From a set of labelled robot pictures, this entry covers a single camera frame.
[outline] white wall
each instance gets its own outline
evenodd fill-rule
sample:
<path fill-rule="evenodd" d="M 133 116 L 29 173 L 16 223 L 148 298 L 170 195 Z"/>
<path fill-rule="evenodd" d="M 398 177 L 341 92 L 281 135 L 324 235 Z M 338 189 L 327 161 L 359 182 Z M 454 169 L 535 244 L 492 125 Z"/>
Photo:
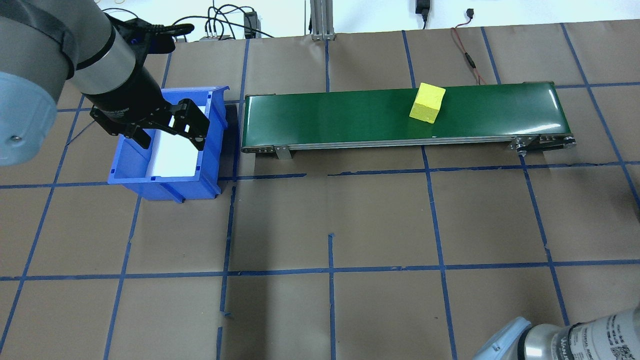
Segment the white wall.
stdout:
<path fill-rule="evenodd" d="M 262 30 L 274 37 L 307 33 L 309 0 L 233 0 L 238 6 L 254 7 Z M 210 0 L 100 0 L 100 8 L 121 7 L 154 24 L 169 25 L 187 15 L 206 15 Z M 216 6 L 226 4 L 216 1 Z M 639 0 L 431 0 L 428 29 L 450 28 L 465 22 L 467 8 L 475 10 L 470 26 L 548 24 L 596 20 L 640 19 Z M 414 14 L 415 0 L 333 0 L 333 21 L 337 33 L 394 31 L 422 28 L 422 18 Z M 131 16 L 112 12 L 119 19 Z M 243 23 L 240 13 L 227 15 L 230 22 Z M 196 26 L 189 41 L 205 36 L 204 20 L 190 19 Z M 235 28 L 237 37 L 243 29 Z"/>

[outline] yellow foam cube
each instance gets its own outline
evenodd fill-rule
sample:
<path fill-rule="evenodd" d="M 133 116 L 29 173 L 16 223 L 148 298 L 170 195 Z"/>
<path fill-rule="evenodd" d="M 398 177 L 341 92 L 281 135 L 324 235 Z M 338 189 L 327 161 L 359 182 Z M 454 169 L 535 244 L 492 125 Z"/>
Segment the yellow foam cube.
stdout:
<path fill-rule="evenodd" d="M 442 105 L 445 89 L 421 83 L 409 117 L 433 124 Z"/>

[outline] blue plastic bin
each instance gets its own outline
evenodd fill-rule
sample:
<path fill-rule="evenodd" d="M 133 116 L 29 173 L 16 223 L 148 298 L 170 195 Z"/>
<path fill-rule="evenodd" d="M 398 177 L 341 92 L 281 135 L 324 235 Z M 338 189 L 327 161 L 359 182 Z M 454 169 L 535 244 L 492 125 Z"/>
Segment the blue plastic bin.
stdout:
<path fill-rule="evenodd" d="M 223 97 L 224 91 L 228 89 L 228 86 L 214 86 L 162 90 L 164 98 L 172 104 L 189 98 L 197 106 L 206 106 L 204 114 L 211 124 L 204 150 L 198 151 L 194 176 L 146 176 L 153 151 L 153 140 L 156 133 L 161 131 L 148 129 L 146 132 L 152 138 L 149 149 L 142 149 L 135 141 L 120 135 L 107 183 L 123 185 L 147 200 L 184 202 L 185 199 L 215 198 L 220 193 L 218 170 L 222 134 L 228 127 Z"/>

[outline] green conveyor belt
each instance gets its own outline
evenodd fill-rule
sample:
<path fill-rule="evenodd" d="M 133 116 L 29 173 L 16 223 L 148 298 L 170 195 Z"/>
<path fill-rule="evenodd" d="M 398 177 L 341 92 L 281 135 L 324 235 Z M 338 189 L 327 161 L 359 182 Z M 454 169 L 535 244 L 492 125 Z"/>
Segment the green conveyor belt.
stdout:
<path fill-rule="evenodd" d="M 436 122 L 408 116 L 417 89 L 257 95 L 243 152 L 509 141 L 571 135 L 553 83 L 447 87 Z"/>

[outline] power adapter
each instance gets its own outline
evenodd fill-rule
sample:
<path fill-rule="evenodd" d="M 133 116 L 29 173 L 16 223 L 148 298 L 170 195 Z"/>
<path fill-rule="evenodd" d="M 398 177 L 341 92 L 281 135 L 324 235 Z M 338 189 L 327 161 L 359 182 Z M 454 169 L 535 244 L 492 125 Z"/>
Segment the power adapter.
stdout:
<path fill-rule="evenodd" d="M 426 23 L 431 10 L 431 0 L 415 0 L 415 13 L 422 15 L 422 20 Z"/>
<path fill-rule="evenodd" d="M 252 29 L 260 30 L 260 19 L 258 19 L 257 12 L 247 12 L 244 16 L 244 38 L 259 38 L 260 33 L 255 32 Z"/>

